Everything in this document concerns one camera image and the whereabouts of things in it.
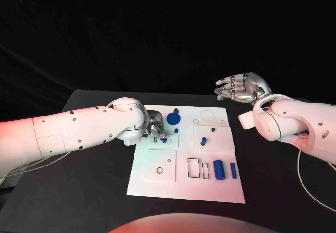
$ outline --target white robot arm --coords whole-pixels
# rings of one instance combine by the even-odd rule
[[[148,134],[164,138],[163,116],[147,111],[139,101],[119,98],[96,106],[49,116],[0,123],[0,177],[21,165],[82,150],[114,138],[125,145]]]
[[[268,140],[292,144],[305,154],[336,164],[336,107],[304,103],[272,94],[264,79],[253,73],[216,81],[216,99],[251,103],[253,110],[239,115],[243,129],[256,128]]]

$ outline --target rectangular slot outline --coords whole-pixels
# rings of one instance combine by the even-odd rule
[[[189,172],[189,160],[190,159],[196,159],[196,158],[187,158],[187,177],[189,178],[199,178],[199,159],[197,160],[197,177],[196,176],[190,176],[190,172]]]
[[[201,163],[201,173],[203,173],[203,179],[207,180],[210,177],[207,176],[207,178],[204,178],[204,167],[203,167],[204,164],[206,164],[206,168],[209,168],[209,164]]]

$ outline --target blue object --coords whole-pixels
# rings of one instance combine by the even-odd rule
[[[223,166],[222,166],[220,160],[213,161],[213,170],[214,170],[216,180],[223,180],[225,179],[225,172],[223,172]]]
[[[170,125],[176,125],[180,122],[180,115],[178,115],[178,110],[177,108],[173,110],[173,113],[168,113],[167,115],[167,123]]]
[[[206,138],[203,137],[200,141],[200,145],[204,145],[204,143],[206,143]]]
[[[230,163],[229,166],[230,166],[232,178],[236,179],[236,166],[233,163]]]

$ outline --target white panel with hole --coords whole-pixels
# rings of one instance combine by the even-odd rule
[[[225,108],[144,107],[163,114],[167,140],[161,141],[151,135],[141,138],[135,147],[127,194],[245,203]],[[167,119],[174,109],[178,116],[173,114],[171,119]]]

